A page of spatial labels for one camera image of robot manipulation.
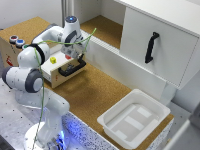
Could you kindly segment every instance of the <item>white plastic bin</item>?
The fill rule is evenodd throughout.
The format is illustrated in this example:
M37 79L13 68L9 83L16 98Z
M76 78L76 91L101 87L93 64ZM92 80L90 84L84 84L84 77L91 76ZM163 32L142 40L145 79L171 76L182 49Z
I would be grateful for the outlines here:
M133 90L97 120L118 144L135 149L169 113L166 106L140 90Z

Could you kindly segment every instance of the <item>green cable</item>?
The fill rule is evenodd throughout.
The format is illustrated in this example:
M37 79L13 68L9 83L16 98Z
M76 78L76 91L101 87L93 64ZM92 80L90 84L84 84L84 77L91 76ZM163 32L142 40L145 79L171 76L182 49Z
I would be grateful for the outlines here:
M86 47L85 47L85 49L84 49L84 51L86 51L86 48L87 48L88 43L89 43L89 41L90 41L90 38L93 36L93 34L94 34L95 32L96 32L96 28L93 30L93 32L91 33L91 35L88 36L86 39L81 40L81 41L79 41L79 42L75 42L75 43L62 43L62 42L56 42L56 41L47 40L47 41L42 41L42 42L38 43L38 45L41 44L41 43L44 43L44 42L74 45L74 44L82 43L82 42L88 40L88 41L87 41L87 44L86 44ZM38 58L38 54L37 54L36 48L34 48L34 50L35 50L35 55L36 55L36 58L37 58L37 62L38 62L38 64L39 64L39 69L40 69L40 71L41 71L41 73L42 73L43 95L42 95L42 109L41 109L41 115L40 115L40 120L39 120L39 124L38 124L37 131L36 131L36 135L35 135L35 138L34 138L34 143L33 143L33 148L32 148L32 150L34 149L34 146L35 146L36 137L37 137L38 130L39 130L39 127L40 127L40 123L41 123L41 120L42 120L42 116L43 116L43 107L44 107L44 77L43 77L43 72L42 72L42 68L41 68L41 65L40 65L40 61L39 61L39 58Z

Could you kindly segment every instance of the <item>black handle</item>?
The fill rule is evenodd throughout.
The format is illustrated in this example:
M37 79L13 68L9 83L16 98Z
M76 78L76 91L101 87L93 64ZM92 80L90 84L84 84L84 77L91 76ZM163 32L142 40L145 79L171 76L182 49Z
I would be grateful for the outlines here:
M72 69L70 69L70 70L66 70L66 71L62 70L62 68L60 67L60 68L58 68L58 72L59 72L62 76L67 77L67 76L73 74L74 72L78 71L79 69L83 68L83 67L86 65L86 62L83 60L83 56L84 56L84 54L82 54L82 55L79 57L78 62L79 62L80 64L79 64L78 66L76 66L76 67L74 67L74 68L72 68Z
M150 41L149 41L149 45L147 48L147 53L146 53L146 57L145 57L145 63L148 64L150 61L153 60L153 57L151 57L151 53L153 50L153 45L154 45L154 40L157 39L160 35L156 32L153 32L153 36L151 37Z

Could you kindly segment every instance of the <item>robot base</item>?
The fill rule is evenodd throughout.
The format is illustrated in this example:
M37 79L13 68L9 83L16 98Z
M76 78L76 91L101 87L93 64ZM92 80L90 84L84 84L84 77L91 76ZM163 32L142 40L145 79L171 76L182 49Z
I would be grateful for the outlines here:
M33 143L34 143L34 139L35 139L35 134L37 131L37 127L38 124L35 124L34 126L32 126L25 134L25 138L24 138L24 149L25 150L32 150L33 149ZM40 123L40 127L39 130L43 127L44 122ZM35 146L33 150L49 150L49 147L44 147L42 148L42 145L36 141L35 142Z

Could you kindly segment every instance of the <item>brown wooden surface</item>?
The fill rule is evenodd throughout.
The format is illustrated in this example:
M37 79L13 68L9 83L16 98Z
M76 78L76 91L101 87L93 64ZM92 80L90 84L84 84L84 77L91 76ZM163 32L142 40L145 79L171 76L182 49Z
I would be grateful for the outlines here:
M81 29L92 33L97 28L94 36L120 49L123 26L103 16L98 16L81 24Z
M107 22L107 19L105 19L104 23L100 23L103 26L106 25L105 27L107 29L104 30L105 27L101 29L101 25L98 27L94 24L90 25L90 23L84 24L84 26L88 29L90 28L90 31L87 31L89 33L94 29L94 27L97 27L99 31L97 30L96 34L99 34L102 40L108 42L107 40L111 39L110 41L114 43L113 46L118 45L119 47L121 38L116 38L116 36L118 35L117 32L119 30L121 32L122 27L119 27L118 24L115 24L112 21ZM9 37L15 34L24 39L26 43L30 44L32 39L42 32L48 25L49 23L47 21L36 17L0 31L0 37L9 41ZM123 149L104 133L102 126L97 123L97 118L127 95L131 89L122 85L90 64L86 65L84 71L57 88L52 89L48 81L45 81L45 87L64 97L70 103L71 112L119 149ZM146 149L172 119L173 116L169 115L137 148L137 150Z

